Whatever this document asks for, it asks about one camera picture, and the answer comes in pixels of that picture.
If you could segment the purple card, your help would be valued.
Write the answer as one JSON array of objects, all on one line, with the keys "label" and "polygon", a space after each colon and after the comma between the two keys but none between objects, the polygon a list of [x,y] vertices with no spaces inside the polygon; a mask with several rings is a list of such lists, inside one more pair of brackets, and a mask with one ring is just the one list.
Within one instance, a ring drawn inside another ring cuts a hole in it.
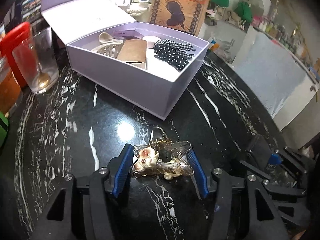
[{"label": "purple card", "polygon": [[114,38],[129,38],[134,37],[136,31],[135,30],[116,30],[113,31],[112,36]]}]

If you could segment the gold pearl hair clip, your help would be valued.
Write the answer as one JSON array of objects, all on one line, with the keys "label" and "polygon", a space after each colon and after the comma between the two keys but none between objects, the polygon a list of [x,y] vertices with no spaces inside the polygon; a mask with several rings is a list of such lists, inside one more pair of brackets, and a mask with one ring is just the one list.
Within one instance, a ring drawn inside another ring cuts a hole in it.
[{"label": "gold pearl hair clip", "polygon": [[164,129],[154,126],[146,145],[135,145],[135,161],[130,167],[130,174],[135,178],[162,175],[165,180],[175,177],[190,177],[194,169],[187,160],[192,150],[189,141],[172,141]]}]

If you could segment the black printed box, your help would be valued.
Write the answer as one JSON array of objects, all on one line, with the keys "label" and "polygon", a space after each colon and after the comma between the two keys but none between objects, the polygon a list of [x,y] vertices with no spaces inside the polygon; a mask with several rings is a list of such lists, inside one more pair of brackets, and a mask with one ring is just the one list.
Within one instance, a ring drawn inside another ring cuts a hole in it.
[{"label": "black printed box", "polygon": [[30,24],[37,24],[41,20],[41,0],[22,0],[21,20]]}]

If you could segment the beige hair claw clip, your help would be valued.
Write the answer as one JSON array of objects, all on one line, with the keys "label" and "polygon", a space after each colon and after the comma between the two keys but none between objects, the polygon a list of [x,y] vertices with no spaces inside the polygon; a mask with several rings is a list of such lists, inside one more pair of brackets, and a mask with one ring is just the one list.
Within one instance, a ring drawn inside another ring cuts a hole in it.
[{"label": "beige hair claw clip", "polygon": [[100,45],[91,51],[112,58],[117,58],[124,44],[123,40],[113,38],[109,33],[102,32],[99,34],[98,40]]}]

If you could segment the gold rectangular case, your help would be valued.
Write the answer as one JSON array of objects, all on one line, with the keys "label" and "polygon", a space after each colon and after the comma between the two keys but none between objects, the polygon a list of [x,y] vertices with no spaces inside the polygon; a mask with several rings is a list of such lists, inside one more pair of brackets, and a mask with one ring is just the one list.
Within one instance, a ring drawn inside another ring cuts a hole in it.
[{"label": "gold rectangular case", "polygon": [[126,40],[117,59],[124,62],[146,63],[146,50],[146,41]]}]

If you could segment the pink round compact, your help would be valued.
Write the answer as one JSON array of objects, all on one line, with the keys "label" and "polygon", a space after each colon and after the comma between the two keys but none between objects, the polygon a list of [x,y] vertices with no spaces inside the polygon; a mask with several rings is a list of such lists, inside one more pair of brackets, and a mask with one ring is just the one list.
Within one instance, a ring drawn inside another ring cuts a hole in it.
[{"label": "pink round compact", "polygon": [[154,44],[161,39],[157,36],[147,35],[142,38],[143,41],[147,42],[147,48],[152,49]]}]

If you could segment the clear drinking glass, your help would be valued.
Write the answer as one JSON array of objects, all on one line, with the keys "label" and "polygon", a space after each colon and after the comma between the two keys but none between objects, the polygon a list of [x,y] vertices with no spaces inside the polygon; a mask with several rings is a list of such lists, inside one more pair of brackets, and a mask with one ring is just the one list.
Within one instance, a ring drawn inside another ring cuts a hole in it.
[{"label": "clear drinking glass", "polygon": [[34,94],[45,93],[58,80],[59,69],[54,56],[50,27],[25,39],[12,50],[12,55]]}]

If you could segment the black white polka-dot scrunchie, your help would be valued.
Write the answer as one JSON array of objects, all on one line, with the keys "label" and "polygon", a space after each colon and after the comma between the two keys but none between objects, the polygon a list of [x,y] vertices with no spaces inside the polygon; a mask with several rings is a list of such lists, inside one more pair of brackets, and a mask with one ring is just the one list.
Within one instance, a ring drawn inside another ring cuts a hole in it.
[{"label": "black white polka-dot scrunchie", "polygon": [[189,61],[186,57],[182,56],[178,52],[167,47],[154,48],[153,52],[156,54],[156,57],[172,67],[175,67],[177,70],[182,71],[188,64]]}]

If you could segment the lavender open gift box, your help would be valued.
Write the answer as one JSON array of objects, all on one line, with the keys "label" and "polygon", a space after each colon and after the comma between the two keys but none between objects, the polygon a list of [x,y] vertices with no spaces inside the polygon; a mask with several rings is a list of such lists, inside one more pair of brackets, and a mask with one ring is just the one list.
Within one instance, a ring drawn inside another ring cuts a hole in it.
[{"label": "lavender open gift box", "polygon": [[[41,14],[66,46],[71,68],[152,115],[166,119],[198,72],[208,42],[138,22],[115,0],[41,0]],[[191,58],[162,60],[156,41],[191,47]]]}]

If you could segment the brown paper takeaway bag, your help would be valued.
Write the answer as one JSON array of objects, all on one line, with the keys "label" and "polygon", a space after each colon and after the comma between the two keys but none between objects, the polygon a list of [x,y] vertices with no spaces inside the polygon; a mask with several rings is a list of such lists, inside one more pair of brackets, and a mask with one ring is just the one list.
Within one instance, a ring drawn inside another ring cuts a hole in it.
[{"label": "brown paper takeaway bag", "polygon": [[210,0],[152,0],[149,23],[197,36]]}]

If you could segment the red plastic container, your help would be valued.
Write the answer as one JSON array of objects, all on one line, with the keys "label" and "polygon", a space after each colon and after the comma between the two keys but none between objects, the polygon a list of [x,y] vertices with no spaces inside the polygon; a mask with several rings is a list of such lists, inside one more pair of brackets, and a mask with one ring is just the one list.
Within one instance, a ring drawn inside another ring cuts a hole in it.
[{"label": "red plastic container", "polygon": [[14,29],[9,31],[0,42],[1,55],[7,58],[7,62],[14,74],[14,77],[21,88],[27,86],[16,61],[13,57],[13,50],[17,48],[24,40],[31,36],[31,28],[29,22],[22,22]]}]

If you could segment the dark gingham scrunchie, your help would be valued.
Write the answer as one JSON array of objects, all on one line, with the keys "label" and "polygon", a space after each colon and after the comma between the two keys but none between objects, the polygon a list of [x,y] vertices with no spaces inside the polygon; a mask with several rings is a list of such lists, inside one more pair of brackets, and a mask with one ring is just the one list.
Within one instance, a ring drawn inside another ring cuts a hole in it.
[{"label": "dark gingham scrunchie", "polygon": [[171,52],[175,52],[182,55],[186,59],[191,59],[195,54],[195,49],[191,44],[184,42],[176,42],[169,39],[159,40],[153,45],[153,52],[164,52],[165,49],[169,49]]}]

